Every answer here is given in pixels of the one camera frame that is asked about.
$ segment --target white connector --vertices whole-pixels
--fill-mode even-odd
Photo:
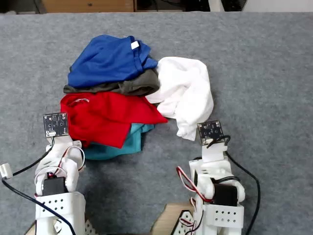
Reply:
[[[7,179],[10,179],[13,177],[13,173],[12,173],[9,163],[0,165],[0,174],[2,178],[5,177]]]

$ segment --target white cloth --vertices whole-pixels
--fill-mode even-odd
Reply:
[[[177,121],[177,135],[194,141],[197,123],[206,121],[213,110],[213,98],[206,65],[200,60],[164,57],[156,68],[160,89],[146,98],[160,103],[158,111]]]

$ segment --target clothing tag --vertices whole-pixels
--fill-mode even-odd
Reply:
[[[132,47],[132,50],[134,50],[135,48],[139,47],[138,41],[134,41],[134,42],[131,44],[131,47]]]

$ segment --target circuit board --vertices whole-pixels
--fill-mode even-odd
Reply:
[[[54,113],[44,115],[45,137],[57,137],[68,135],[68,123],[66,113]]]
[[[222,126],[219,120],[198,123],[198,130],[202,145],[208,144],[210,139],[216,140],[223,136]]]

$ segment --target teal shirt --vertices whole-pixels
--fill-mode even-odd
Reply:
[[[133,123],[122,148],[91,143],[84,149],[85,158],[90,160],[106,160],[122,154],[131,154],[141,151],[141,133],[154,129],[154,125]]]

